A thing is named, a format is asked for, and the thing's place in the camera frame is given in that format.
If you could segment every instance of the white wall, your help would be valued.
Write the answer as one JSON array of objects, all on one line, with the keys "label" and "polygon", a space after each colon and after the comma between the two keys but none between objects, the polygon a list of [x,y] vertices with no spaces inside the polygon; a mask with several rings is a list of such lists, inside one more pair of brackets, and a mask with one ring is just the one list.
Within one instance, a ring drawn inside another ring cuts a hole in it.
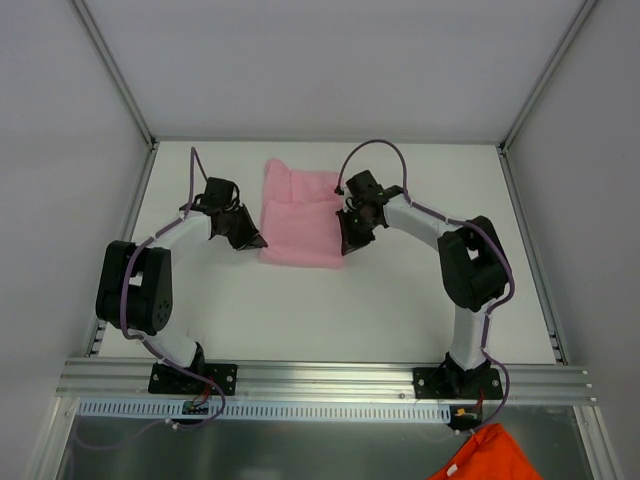
[{"label": "white wall", "polygon": [[156,135],[489,141],[582,0],[89,0]]},{"label": "white wall", "polygon": [[0,2],[0,471],[24,475],[143,144],[65,1]]},{"label": "white wall", "polygon": [[640,472],[640,2],[601,2],[511,150],[574,362]]}]

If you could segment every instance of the white tabletop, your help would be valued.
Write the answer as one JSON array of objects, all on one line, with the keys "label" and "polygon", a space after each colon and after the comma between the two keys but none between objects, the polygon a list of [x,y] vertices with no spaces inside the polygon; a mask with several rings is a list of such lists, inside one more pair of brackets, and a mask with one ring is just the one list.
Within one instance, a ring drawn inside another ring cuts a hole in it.
[{"label": "white tabletop", "polygon": [[[134,238],[174,218],[188,192],[189,149],[210,176],[241,189],[258,225],[264,165],[339,170],[346,143],[162,142]],[[458,218],[485,215],[512,265],[515,298],[494,315],[490,352],[507,363],[555,363],[531,271],[494,147],[400,145],[412,197]],[[383,186],[401,183],[388,147],[371,145],[345,179],[369,169]],[[196,175],[196,193],[204,181]],[[167,327],[188,334],[208,358],[227,360],[439,362],[453,335],[453,303],[442,286],[437,253],[409,235],[375,231],[376,241],[346,257],[341,270],[262,264],[258,251],[236,252],[224,238],[194,250],[173,271]],[[101,356],[145,357],[109,326]]]}]

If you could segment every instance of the purple cable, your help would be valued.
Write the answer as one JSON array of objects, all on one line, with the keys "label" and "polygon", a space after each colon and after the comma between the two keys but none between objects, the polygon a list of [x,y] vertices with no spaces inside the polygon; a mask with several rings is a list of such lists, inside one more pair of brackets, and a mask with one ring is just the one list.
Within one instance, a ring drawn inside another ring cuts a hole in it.
[{"label": "purple cable", "polygon": [[[196,151],[195,147],[191,147],[191,161],[190,161],[190,165],[189,165],[189,199],[188,199],[187,204],[186,204],[185,209],[184,209],[184,216],[175,219],[174,221],[172,221],[168,225],[166,225],[166,226],[162,227],[160,230],[158,230],[155,233],[155,238],[149,237],[148,239],[146,239],[145,241],[140,243],[140,245],[138,245],[138,247],[135,249],[135,251],[131,255],[131,258],[129,259],[129,262],[127,263],[127,267],[126,267],[125,273],[124,273],[124,280],[123,280],[123,283],[122,283],[122,291],[121,291],[121,294],[120,294],[120,330],[122,331],[122,335],[124,335],[124,337],[127,340],[140,340],[142,342],[142,344],[144,345],[144,347],[147,349],[147,351],[149,351],[149,353],[151,353],[156,358],[162,360],[166,365],[169,365],[170,367],[172,367],[175,370],[179,371],[183,375],[187,375],[187,376],[195,378],[196,380],[199,380],[199,381],[201,381],[201,382],[203,382],[205,384],[211,385],[216,390],[216,392],[218,392],[218,395],[220,395],[221,405],[213,415],[211,415],[210,417],[207,417],[206,419],[204,419],[201,422],[198,422],[196,424],[180,425],[179,426],[180,430],[190,430],[190,429],[194,429],[194,428],[199,428],[199,427],[202,427],[204,424],[207,424],[208,422],[218,418],[220,415],[222,415],[222,413],[224,412],[225,407],[227,406],[226,397],[224,395],[224,392],[218,386],[217,383],[215,383],[215,382],[211,381],[210,379],[205,378],[205,377],[203,377],[201,375],[197,375],[197,374],[195,374],[193,372],[190,372],[189,370],[181,367],[180,365],[176,364],[175,362],[171,361],[168,358],[164,358],[162,356],[162,354],[160,352],[158,352],[157,350],[155,350],[153,348],[153,346],[151,344],[149,344],[142,335],[131,335],[131,334],[129,334],[129,329],[127,327],[127,297],[128,297],[128,294],[129,294],[129,282],[130,282],[132,274],[133,274],[133,266],[135,265],[135,262],[138,259],[138,257],[140,256],[140,254],[142,253],[142,251],[145,248],[147,248],[149,245],[151,245],[155,241],[155,239],[160,238],[162,235],[164,235],[168,231],[170,231],[173,228],[175,228],[176,226],[180,225],[184,221],[184,219],[187,217],[187,215],[189,215],[189,212],[191,211],[191,207],[193,206],[193,198],[194,198],[193,190],[194,190],[194,183],[195,183],[195,178],[194,178],[195,163],[198,164],[198,167],[200,168],[200,172],[202,173],[202,176],[204,177],[204,179],[205,180],[207,179],[207,174],[205,173],[204,167],[202,166],[202,162],[200,161],[200,156],[198,155],[198,152]],[[161,420],[156,420],[154,422],[151,422],[151,423],[145,425],[143,428],[141,428],[138,432],[136,432],[130,438],[128,438],[126,440],[123,440],[122,442],[117,443],[115,445],[106,445],[106,446],[89,445],[89,444],[85,443],[84,441],[82,441],[80,439],[80,437],[78,436],[77,423],[76,423],[76,425],[73,428],[73,431],[71,432],[71,440],[74,441],[75,443],[77,443],[80,447],[86,448],[88,450],[93,450],[93,451],[98,451],[98,452],[107,451],[107,450],[115,450],[115,449],[122,448],[122,447],[128,445],[129,443],[133,442],[138,437],[140,437],[143,433],[147,432],[148,430],[150,430],[151,428],[155,427],[156,425],[160,425],[161,423],[166,423],[166,420],[165,419],[161,419]]]},{"label": "purple cable", "polygon": [[393,151],[395,151],[396,154],[398,155],[398,158],[400,159],[400,163],[402,164],[402,191],[404,194],[404,198],[409,205],[445,223],[450,223],[451,225],[457,225],[457,226],[467,227],[472,229],[474,232],[476,232],[478,235],[482,237],[482,239],[487,243],[487,245],[489,245],[489,248],[496,255],[496,257],[498,258],[498,261],[500,262],[500,265],[502,265],[502,268],[504,269],[507,275],[507,281],[509,282],[509,292],[507,293],[506,296],[504,296],[497,302],[491,304],[487,309],[487,313],[484,317],[482,341],[480,344],[480,349],[482,350],[482,354],[484,355],[484,357],[489,362],[491,362],[494,365],[497,365],[498,368],[502,370],[502,372],[504,373],[504,380],[505,380],[504,395],[502,397],[502,401],[500,402],[500,405],[498,405],[498,408],[489,416],[487,420],[485,420],[483,425],[486,425],[491,420],[493,420],[498,415],[498,413],[502,410],[502,408],[505,406],[505,404],[507,403],[507,399],[509,398],[509,391],[511,389],[511,378],[509,377],[509,371],[507,370],[507,367],[503,363],[499,362],[498,360],[493,358],[491,355],[489,355],[486,350],[487,341],[489,337],[489,323],[491,322],[491,314],[496,308],[500,307],[501,305],[504,305],[509,300],[511,300],[516,291],[516,282],[515,282],[515,279],[513,278],[513,271],[511,270],[511,265],[509,265],[509,262],[507,261],[506,257],[500,251],[500,249],[495,244],[495,242],[491,240],[491,238],[489,238],[487,233],[477,225],[474,225],[473,223],[465,222],[463,220],[455,220],[452,218],[448,218],[446,215],[443,215],[440,212],[437,212],[435,210],[432,210],[431,208],[420,205],[419,203],[415,203],[413,200],[411,200],[411,197],[409,196],[409,189],[407,187],[407,182],[408,182],[407,162],[405,161],[404,156],[402,155],[402,152],[400,151],[400,149],[395,144],[393,144],[388,140],[384,140],[382,138],[374,138],[371,140],[367,140],[366,142],[363,142],[360,145],[358,145],[356,148],[354,148],[351,151],[351,153],[347,156],[347,159],[342,164],[342,168],[340,169],[340,174],[338,175],[338,186],[336,187],[336,192],[341,191],[340,184],[342,183],[342,177],[344,175],[345,169],[347,168],[347,164],[349,163],[351,158],[355,155],[355,153],[358,150],[372,143],[382,143],[384,145],[387,145],[388,147],[391,147]]}]

